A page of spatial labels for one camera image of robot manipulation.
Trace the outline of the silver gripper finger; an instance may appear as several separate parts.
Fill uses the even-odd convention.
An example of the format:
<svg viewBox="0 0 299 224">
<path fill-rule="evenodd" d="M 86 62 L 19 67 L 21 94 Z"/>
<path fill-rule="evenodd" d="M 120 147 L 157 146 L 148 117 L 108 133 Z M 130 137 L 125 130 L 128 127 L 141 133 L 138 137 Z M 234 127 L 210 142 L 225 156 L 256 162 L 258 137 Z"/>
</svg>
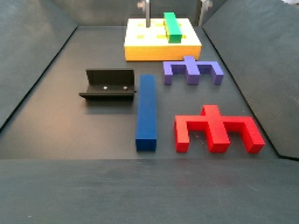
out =
<svg viewBox="0 0 299 224">
<path fill-rule="evenodd" d="M 145 27 L 150 27 L 150 0 L 140 0 L 136 7 L 144 12 Z"/>
<path fill-rule="evenodd" d="M 210 7 L 212 7 L 212 0 L 200 0 L 198 26 L 202 26 L 206 20 Z"/>
</svg>

